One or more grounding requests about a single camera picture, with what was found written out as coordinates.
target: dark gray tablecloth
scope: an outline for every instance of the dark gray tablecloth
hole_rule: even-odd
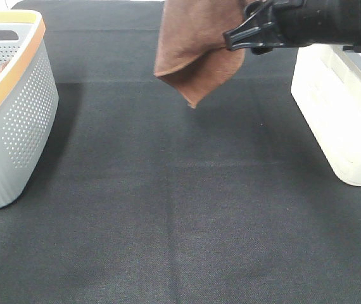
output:
[[[361,188],[291,97],[296,50],[192,110],[151,75],[162,3],[17,8],[43,14],[60,106],[0,210],[0,304],[361,303]]]

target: white storage bin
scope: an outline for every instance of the white storage bin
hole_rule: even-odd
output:
[[[18,40],[0,41],[0,207],[23,191],[51,130],[58,93],[35,11],[0,11],[0,30]]]
[[[361,55],[300,49],[292,94],[335,174],[361,186]]]

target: perforated basket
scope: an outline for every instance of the perforated basket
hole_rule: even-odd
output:
[[[44,149],[58,93],[35,11],[0,12],[0,31],[17,40],[0,41],[0,207],[22,193]]]

